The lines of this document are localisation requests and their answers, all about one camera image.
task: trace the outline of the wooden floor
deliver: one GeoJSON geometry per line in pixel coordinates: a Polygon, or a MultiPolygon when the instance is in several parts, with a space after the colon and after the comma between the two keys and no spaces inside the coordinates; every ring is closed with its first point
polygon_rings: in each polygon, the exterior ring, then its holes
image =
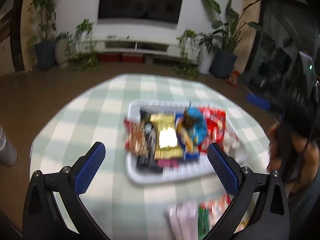
{"type": "MultiPolygon", "coordinates": [[[[29,184],[29,153],[35,136],[72,99],[87,89],[123,73],[143,73],[183,78],[172,67],[162,65],[108,63],[91,72],[53,68],[47,72],[31,71],[0,77],[0,125],[18,151],[13,167],[0,164],[0,210],[19,229],[29,184]]],[[[246,103],[248,91],[233,88],[225,80],[201,75],[198,78],[222,93],[255,118],[264,130],[274,123],[266,112],[246,103]]]]}

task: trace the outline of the flat screen tv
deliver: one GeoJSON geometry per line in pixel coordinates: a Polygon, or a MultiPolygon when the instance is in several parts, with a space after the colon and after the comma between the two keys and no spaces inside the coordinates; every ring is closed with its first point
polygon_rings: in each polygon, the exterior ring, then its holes
{"type": "Polygon", "coordinates": [[[182,0],[100,0],[99,19],[135,18],[177,24],[182,0]]]}

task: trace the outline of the round table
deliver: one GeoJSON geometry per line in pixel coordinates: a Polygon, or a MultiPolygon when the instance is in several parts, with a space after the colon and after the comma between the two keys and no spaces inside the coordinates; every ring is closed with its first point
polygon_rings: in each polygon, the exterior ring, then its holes
{"type": "MultiPolygon", "coordinates": [[[[152,75],[125,74],[105,81],[61,109],[33,141],[30,176],[35,170],[58,172],[72,166],[96,142],[106,157],[80,198],[111,239],[173,239],[166,210],[183,201],[215,199],[224,189],[216,175],[189,181],[141,186],[126,175],[123,120],[135,99],[192,101],[219,105],[237,129],[248,151],[249,166],[265,172],[268,139],[243,109],[199,82],[152,75]]],[[[76,231],[59,194],[55,194],[67,226],[76,231]]]]}

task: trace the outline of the checkered tablecloth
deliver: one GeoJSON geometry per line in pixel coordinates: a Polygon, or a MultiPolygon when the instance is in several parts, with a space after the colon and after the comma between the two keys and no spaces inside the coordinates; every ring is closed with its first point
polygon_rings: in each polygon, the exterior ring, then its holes
{"type": "MultiPolygon", "coordinates": [[[[111,239],[172,239],[165,217],[168,206],[188,200],[219,197],[224,189],[216,175],[162,185],[136,185],[125,171],[128,105],[135,99],[192,101],[219,105],[237,129],[255,172],[265,172],[268,139],[260,125],[223,95],[198,83],[152,75],[120,75],[86,91],[63,109],[33,141],[33,171],[58,172],[72,166],[94,142],[106,147],[106,158],[87,192],[84,205],[111,239]]],[[[69,228],[75,230],[59,195],[58,206],[69,228]]]]}

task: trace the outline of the screw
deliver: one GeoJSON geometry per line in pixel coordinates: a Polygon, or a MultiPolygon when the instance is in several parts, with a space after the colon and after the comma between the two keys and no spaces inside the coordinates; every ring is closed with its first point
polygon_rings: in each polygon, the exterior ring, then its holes
{"type": "Polygon", "coordinates": [[[38,177],[40,175],[40,171],[38,170],[38,171],[35,171],[34,173],[33,173],[33,176],[35,176],[35,177],[38,177]]]}
{"type": "Polygon", "coordinates": [[[63,173],[68,173],[70,170],[71,170],[71,169],[70,169],[69,166],[65,166],[65,167],[62,168],[62,172],[63,172],[63,173]]]}
{"type": "Polygon", "coordinates": [[[248,173],[250,173],[250,168],[249,167],[243,167],[242,168],[242,171],[245,173],[245,174],[248,174],[248,173]]]}
{"type": "Polygon", "coordinates": [[[272,175],[275,177],[279,177],[279,172],[278,171],[272,171],[272,175]]]}

